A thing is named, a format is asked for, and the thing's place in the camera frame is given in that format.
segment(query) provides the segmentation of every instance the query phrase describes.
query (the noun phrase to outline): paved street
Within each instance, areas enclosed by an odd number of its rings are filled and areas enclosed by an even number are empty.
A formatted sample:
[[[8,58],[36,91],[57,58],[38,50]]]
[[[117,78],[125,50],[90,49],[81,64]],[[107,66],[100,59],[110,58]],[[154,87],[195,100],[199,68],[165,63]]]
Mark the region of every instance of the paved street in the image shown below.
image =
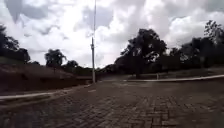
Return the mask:
[[[1,128],[223,128],[223,81],[101,82],[0,110]]]

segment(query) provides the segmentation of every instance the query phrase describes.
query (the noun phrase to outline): street lamp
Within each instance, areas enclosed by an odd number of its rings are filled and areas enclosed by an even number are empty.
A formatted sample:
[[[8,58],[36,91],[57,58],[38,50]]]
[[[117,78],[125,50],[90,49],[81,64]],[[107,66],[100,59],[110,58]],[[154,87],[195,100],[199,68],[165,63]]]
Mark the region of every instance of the street lamp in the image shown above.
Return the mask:
[[[95,31],[96,31],[96,0],[94,5],[94,14],[93,14],[93,37],[92,37],[92,44],[91,44],[91,50],[92,50],[92,81],[93,83],[96,82],[95,78],[95,59],[94,59],[94,43],[95,43]]]

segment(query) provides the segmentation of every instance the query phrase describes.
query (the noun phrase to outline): cloud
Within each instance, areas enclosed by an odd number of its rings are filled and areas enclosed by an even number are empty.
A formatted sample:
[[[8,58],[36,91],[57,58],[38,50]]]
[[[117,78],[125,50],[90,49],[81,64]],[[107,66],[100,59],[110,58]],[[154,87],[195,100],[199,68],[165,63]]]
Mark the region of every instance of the cloud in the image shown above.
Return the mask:
[[[153,28],[169,47],[203,36],[208,20],[224,22],[221,0],[97,0],[96,66],[113,63],[139,28]],[[48,49],[91,66],[93,0],[4,0],[0,22],[7,33],[45,63]]]

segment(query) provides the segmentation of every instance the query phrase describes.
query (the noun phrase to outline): curb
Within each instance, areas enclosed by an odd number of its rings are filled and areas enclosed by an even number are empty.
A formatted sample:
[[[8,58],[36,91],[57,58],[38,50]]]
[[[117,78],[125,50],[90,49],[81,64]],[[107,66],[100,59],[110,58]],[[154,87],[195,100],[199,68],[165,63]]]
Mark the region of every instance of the curb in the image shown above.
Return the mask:
[[[25,102],[22,102],[22,103],[0,105],[0,111],[9,110],[9,109],[13,109],[13,108],[21,107],[21,106],[30,105],[30,104],[37,104],[37,103],[44,102],[44,101],[54,100],[54,99],[66,96],[66,95],[68,95],[72,92],[75,92],[75,91],[79,90],[79,89],[88,88],[90,86],[91,85],[76,86],[76,87],[71,88],[70,90],[69,89],[67,89],[67,90],[61,89],[61,90],[58,90],[56,92],[52,92],[51,94],[46,93],[47,95],[36,95],[36,96],[33,96],[33,97],[21,96],[23,98],[12,98],[12,99],[7,98],[5,100],[0,99],[0,103],[1,102],[7,102],[7,100],[9,102],[14,101],[14,100],[25,100]]]
[[[185,81],[201,81],[224,78],[224,75],[197,77],[197,78],[180,78],[180,79],[161,79],[161,80],[123,80],[124,82],[185,82]]]

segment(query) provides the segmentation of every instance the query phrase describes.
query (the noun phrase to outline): utility pole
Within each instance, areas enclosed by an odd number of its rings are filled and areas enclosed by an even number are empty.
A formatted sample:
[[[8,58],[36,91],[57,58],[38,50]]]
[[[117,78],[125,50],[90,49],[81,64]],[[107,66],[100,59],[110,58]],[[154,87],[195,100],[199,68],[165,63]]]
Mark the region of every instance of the utility pole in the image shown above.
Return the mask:
[[[95,31],[96,31],[96,0],[95,0],[95,5],[94,5],[94,16],[93,16],[93,37],[92,37],[92,44],[91,44],[91,50],[92,50],[92,81],[93,84],[96,82],[96,77],[95,77]]]

